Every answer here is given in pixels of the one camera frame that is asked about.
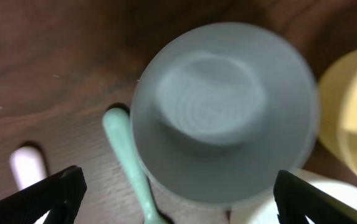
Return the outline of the yellow plastic bowl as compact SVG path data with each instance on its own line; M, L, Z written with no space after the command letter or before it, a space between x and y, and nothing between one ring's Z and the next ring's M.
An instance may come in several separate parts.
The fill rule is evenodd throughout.
M357 50L336 60L318 82L321 143L357 175Z

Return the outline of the grey plastic bowl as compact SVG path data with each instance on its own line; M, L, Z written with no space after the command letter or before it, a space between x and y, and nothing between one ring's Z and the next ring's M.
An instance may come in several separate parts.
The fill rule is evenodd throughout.
M266 195L304 165L319 125L317 85L301 53L250 24L201 26L172 40L131 102L140 164L187 202L230 207Z

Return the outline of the mint green plastic spoon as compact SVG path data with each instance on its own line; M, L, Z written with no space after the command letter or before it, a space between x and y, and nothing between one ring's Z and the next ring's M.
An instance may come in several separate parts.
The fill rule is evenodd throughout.
M105 135L137 197L147 224L167 224L155 204L147 176L135 154L129 114L122 108L109 109L102 118Z

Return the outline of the white plastic fork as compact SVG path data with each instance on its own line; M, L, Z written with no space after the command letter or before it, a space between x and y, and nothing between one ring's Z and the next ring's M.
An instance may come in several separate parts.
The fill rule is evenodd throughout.
M45 179L48 174L44 156L32 146L16 149L9 158L9 165L19 191Z

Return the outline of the white plastic bowl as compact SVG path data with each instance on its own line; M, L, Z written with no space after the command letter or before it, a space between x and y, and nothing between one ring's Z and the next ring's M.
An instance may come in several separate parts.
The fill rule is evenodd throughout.
M322 190L324 193L336 198L357 210L357 187L346 182L330 179L306 170L298 169L294 174ZM230 214L230 224L278 224L278 209L274 196L253 204L252 206L233 209Z

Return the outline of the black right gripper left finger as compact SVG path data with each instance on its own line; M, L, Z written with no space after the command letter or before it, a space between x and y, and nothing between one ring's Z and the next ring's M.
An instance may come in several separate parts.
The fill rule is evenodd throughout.
M70 166L0 200L0 223L31 224L48 214L45 223L73 224L86 191L82 169Z

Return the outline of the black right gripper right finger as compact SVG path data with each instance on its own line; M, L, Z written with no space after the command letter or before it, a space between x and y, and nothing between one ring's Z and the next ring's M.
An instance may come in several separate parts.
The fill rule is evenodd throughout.
M357 210L287 170L278 172L273 193L280 224L357 224Z

